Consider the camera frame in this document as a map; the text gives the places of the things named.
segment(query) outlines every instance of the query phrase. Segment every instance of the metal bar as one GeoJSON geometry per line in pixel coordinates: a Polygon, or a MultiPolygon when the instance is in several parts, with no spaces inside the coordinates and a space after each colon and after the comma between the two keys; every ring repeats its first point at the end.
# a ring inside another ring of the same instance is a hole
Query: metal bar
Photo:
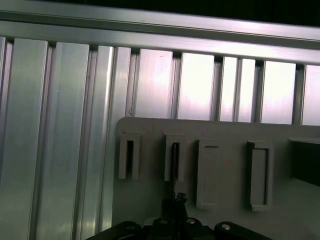
{"type": "Polygon", "coordinates": [[[162,13],[154,11],[120,9],[99,6],[81,6],[65,3],[6,0],[0,1],[0,13],[3,19],[29,20],[39,23],[62,23],[87,28],[112,28],[116,23],[119,30],[133,29],[139,26],[145,31],[148,26],[163,26],[175,32],[182,29],[202,30],[203,32],[233,32],[292,39],[320,40],[320,30],[316,27],[290,26],[285,24],[261,23],[253,21],[222,19],[216,17],[192,16],[185,14],[162,13]]]}
{"type": "Polygon", "coordinates": [[[48,46],[46,54],[46,67],[43,81],[43,93],[42,93],[42,106],[40,114],[40,127],[38,134],[38,149],[37,149],[37,163],[35,166],[34,174],[34,187],[33,187],[33,200],[30,214],[30,228],[28,239],[36,239],[37,227],[38,227],[38,213],[39,213],[39,199],[41,195],[41,180],[43,170],[43,151],[44,151],[44,140],[45,140],[45,129],[46,129],[46,116],[47,116],[47,101],[48,101],[48,90],[51,79],[51,66],[53,59],[53,47],[48,46]]]}
{"type": "Polygon", "coordinates": [[[220,121],[233,122],[237,83],[238,59],[224,57],[220,99],[220,121]]]}
{"type": "Polygon", "coordinates": [[[112,223],[115,147],[117,141],[116,126],[118,121],[125,116],[126,111],[130,52],[130,48],[119,47],[116,49],[115,54],[106,135],[105,163],[102,168],[103,179],[101,181],[102,196],[99,231],[110,228],[112,223]]]}
{"type": "Polygon", "coordinates": [[[89,46],[58,42],[47,108],[37,239],[70,239],[89,46]]]}
{"type": "Polygon", "coordinates": [[[295,77],[295,64],[272,61],[265,63],[262,123],[292,123],[295,77]]]}
{"type": "Polygon", "coordinates": [[[166,119],[171,117],[171,64],[170,51],[140,51],[135,117],[166,119]]]}
{"type": "MultiPolygon", "coordinates": [[[[11,50],[7,54],[8,42],[5,37],[0,37],[0,153],[3,153],[4,148],[4,133],[5,133],[5,120],[6,120],[6,108],[7,108],[7,94],[8,94],[8,82],[10,72],[10,62],[7,64],[7,60],[11,61],[11,50]]],[[[0,155],[0,184],[1,184],[1,172],[2,172],[3,156],[0,155]]]]}
{"type": "Polygon", "coordinates": [[[173,55],[171,70],[171,119],[177,119],[181,76],[181,55],[173,55]]]}
{"type": "Polygon", "coordinates": [[[90,135],[90,124],[91,124],[91,113],[93,105],[94,85],[95,85],[95,74],[96,74],[96,63],[97,63],[97,51],[91,49],[88,54],[88,66],[87,66],[87,81],[84,93],[84,105],[83,105],[83,116],[81,125],[81,142],[79,151],[79,164],[77,173],[77,185],[76,185],[76,197],[75,197],[75,208],[74,221],[72,229],[72,239],[80,240],[82,236],[83,218],[84,218],[84,205],[85,205],[85,194],[86,194],[86,177],[88,167],[88,152],[89,152],[89,135],[90,135]]]}
{"type": "Polygon", "coordinates": [[[137,82],[139,74],[139,61],[140,55],[137,52],[131,51],[130,64],[129,64],[129,76],[128,85],[126,91],[126,102],[125,102],[125,116],[133,117],[135,115],[134,108],[136,104],[137,96],[137,82]]]}
{"type": "Polygon", "coordinates": [[[112,47],[98,47],[95,74],[93,72],[94,88],[86,157],[81,240],[96,234],[99,227],[101,181],[103,177],[101,169],[105,162],[113,60],[114,49],[112,47]]]}
{"type": "Polygon", "coordinates": [[[256,61],[252,59],[239,60],[239,96],[237,109],[237,122],[250,123],[252,121],[254,106],[256,61]]]}
{"type": "Polygon", "coordinates": [[[224,40],[0,21],[0,36],[320,65],[319,50],[224,40]]]}
{"type": "Polygon", "coordinates": [[[210,120],[214,59],[212,55],[182,54],[178,119],[210,120]]]}
{"type": "Polygon", "coordinates": [[[306,83],[306,66],[297,66],[295,71],[294,83],[294,103],[293,103],[293,116],[292,124],[301,125],[303,108],[304,108],[304,95],[306,83]]]}
{"type": "Polygon", "coordinates": [[[305,68],[302,125],[320,126],[320,66],[305,68]]]}
{"type": "Polygon", "coordinates": [[[212,84],[211,121],[219,121],[222,94],[222,71],[223,57],[216,57],[214,60],[214,74],[212,84]]]}
{"type": "Polygon", "coordinates": [[[0,232],[5,239],[29,235],[47,47],[45,41],[14,41],[0,179],[0,232]]]}

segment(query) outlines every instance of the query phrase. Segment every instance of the vertical metal slat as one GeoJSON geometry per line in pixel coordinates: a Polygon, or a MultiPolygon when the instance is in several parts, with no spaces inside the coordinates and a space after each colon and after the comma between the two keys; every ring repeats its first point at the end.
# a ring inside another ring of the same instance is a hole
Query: vertical metal slat
{"type": "Polygon", "coordinates": [[[292,123],[295,77],[295,64],[265,62],[261,111],[262,123],[292,123]]]}
{"type": "Polygon", "coordinates": [[[96,234],[99,227],[101,183],[103,177],[101,169],[103,169],[105,161],[113,59],[113,47],[98,47],[91,121],[89,124],[81,240],[96,234]]]}
{"type": "Polygon", "coordinates": [[[89,46],[58,42],[49,87],[37,239],[70,239],[89,46]]]}
{"type": "Polygon", "coordinates": [[[129,75],[130,48],[119,47],[115,52],[114,74],[110,93],[109,120],[106,135],[105,163],[102,179],[100,231],[111,227],[115,168],[116,126],[125,116],[129,75]]]}
{"type": "Polygon", "coordinates": [[[14,41],[0,179],[4,239],[29,235],[47,47],[46,41],[14,41]]]}
{"type": "Polygon", "coordinates": [[[210,120],[214,60],[212,55],[182,54],[178,119],[210,120]]]}
{"type": "Polygon", "coordinates": [[[305,89],[303,100],[303,125],[320,126],[320,66],[305,68],[305,89]]]}
{"type": "Polygon", "coordinates": [[[223,58],[220,121],[232,122],[234,120],[237,70],[237,58],[223,58]]]}
{"type": "Polygon", "coordinates": [[[140,51],[135,117],[171,117],[171,51],[140,51]]]}
{"type": "Polygon", "coordinates": [[[239,60],[238,107],[235,120],[250,123],[252,121],[254,82],[256,61],[252,59],[239,60]]]}

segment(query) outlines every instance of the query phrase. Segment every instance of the dark background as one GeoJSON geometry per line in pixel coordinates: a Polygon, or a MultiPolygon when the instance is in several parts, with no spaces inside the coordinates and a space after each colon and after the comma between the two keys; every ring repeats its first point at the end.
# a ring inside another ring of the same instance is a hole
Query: dark background
{"type": "Polygon", "coordinates": [[[320,27],[320,0],[47,0],[320,27]]]}

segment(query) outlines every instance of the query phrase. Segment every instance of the screw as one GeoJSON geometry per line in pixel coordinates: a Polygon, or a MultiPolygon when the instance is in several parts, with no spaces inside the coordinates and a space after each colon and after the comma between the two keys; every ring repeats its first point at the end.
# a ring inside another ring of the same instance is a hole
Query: screw
{"type": "Polygon", "coordinates": [[[224,230],[230,230],[231,229],[231,227],[228,225],[228,224],[222,224],[222,226],[221,226],[224,230]]]}
{"type": "Polygon", "coordinates": [[[187,221],[186,221],[188,224],[194,224],[196,221],[192,218],[189,218],[187,221]]]}

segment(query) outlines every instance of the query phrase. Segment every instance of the metal panel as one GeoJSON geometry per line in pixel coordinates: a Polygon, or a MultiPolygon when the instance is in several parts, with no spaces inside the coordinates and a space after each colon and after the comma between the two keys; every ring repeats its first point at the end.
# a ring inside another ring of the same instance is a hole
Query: metal panel
{"type": "Polygon", "coordinates": [[[178,119],[210,120],[214,56],[183,53],[178,119]]]}
{"type": "Polygon", "coordinates": [[[48,44],[15,39],[0,179],[0,232],[28,239],[48,44]]]}
{"type": "Polygon", "coordinates": [[[249,44],[235,41],[112,31],[67,26],[0,21],[0,36],[15,36],[81,44],[164,49],[184,52],[213,53],[230,57],[256,58],[320,65],[319,50],[249,44]]]}
{"type": "Polygon", "coordinates": [[[119,47],[116,49],[114,62],[114,75],[110,94],[110,110],[108,131],[106,136],[106,152],[103,172],[103,186],[101,197],[101,216],[99,230],[111,227],[112,203],[114,187],[116,126],[118,121],[125,116],[127,85],[129,75],[130,48],[119,47]]]}
{"type": "Polygon", "coordinates": [[[45,19],[50,24],[58,24],[60,21],[68,26],[72,24],[78,27],[86,24],[87,28],[100,27],[111,28],[117,26],[119,30],[133,30],[135,24],[138,25],[139,30],[143,31],[150,25],[151,28],[157,29],[157,26],[169,27],[178,32],[181,29],[191,29],[203,31],[217,32],[234,32],[235,34],[250,34],[266,36],[266,37],[281,37],[292,39],[308,39],[320,40],[320,31],[315,27],[303,27],[284,24],[271,24],[253,21],[232,20],[215,17],[193,16],[185,14],[162,13],[144,10],[131,10],[99,6],[81,6],[70,5],[52,2],[29,2],[24,0],[0,0],[0,12],[11,12],[12,15],[7,18],[12,19],[13,14],[21,16],[21,14],[32,15],[33,20],[43,22],[45,19]]]}
{"type": "Polygon", "coordinates": [[[295,77],[295,64],[265,62],[261,111],[262,123],[292,123],[295,77]]]}
{"type": "Polygon", "coordinates": [[[303,125],[320,126],[320,66],[305,68],[305,89],[303,101],[303,125]]]}
{"type": "Polygon", "coordinates": [[[255,64],[252,59],[239,61],[240,86],[238,86],[237,121],[250,123],[252,121],[252,108],[254,101],[255,64]]]}
{"type": "Polygon", "coordinates": [[[232,122],[235,112],[238,59],[225,57],[222,65],[220,121],[232,122]]]}
{"type": "Polygon", "coordinates": [[[140,51],[135,117],[166,119],[171,116],[172,52],[140,51]]]}
{"type": "Polygon", "coordinates": [[[81,240],[91,237],[99,228],[102,169],[105,162],[113,59],[112,47],[98,47],[89,125],[81,240]]]}
{"type": "Polygon", "coordinates": [[[49,86],[37,239],[70,239],[89,46],[58,42],[49,86]]]}

